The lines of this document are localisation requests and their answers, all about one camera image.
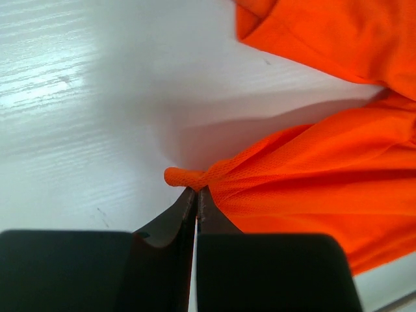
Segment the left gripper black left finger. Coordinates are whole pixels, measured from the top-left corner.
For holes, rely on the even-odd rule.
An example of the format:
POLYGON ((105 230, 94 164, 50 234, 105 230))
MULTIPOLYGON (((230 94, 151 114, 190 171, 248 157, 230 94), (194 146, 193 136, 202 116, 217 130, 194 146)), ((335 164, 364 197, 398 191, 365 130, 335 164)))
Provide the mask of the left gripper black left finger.
POLYGON ((186 311, 196 194, 128 231, 1 234, 2 311, 186 311))

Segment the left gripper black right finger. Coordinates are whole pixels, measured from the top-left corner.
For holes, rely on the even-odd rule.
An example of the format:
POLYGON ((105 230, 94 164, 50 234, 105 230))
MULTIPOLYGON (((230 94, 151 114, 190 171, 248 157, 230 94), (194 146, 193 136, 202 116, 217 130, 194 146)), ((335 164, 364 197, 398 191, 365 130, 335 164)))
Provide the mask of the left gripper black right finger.
POLYGON ((199 311, 361 311, 338 242, 325 234, 247 234, 198 194, 199 311))

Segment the orange shorts with white drawstring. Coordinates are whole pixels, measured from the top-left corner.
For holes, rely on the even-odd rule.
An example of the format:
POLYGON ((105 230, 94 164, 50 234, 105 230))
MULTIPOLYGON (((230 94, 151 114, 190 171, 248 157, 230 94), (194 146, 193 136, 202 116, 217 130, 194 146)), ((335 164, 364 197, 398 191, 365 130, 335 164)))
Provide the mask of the orange shorts with white drawstring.
POLYGON ((237 1, 235 29, 247 46, 387 92, 165 181, 208 187, 245 233, 331 235, 354 274, 413 253, 415 2, 237 1))

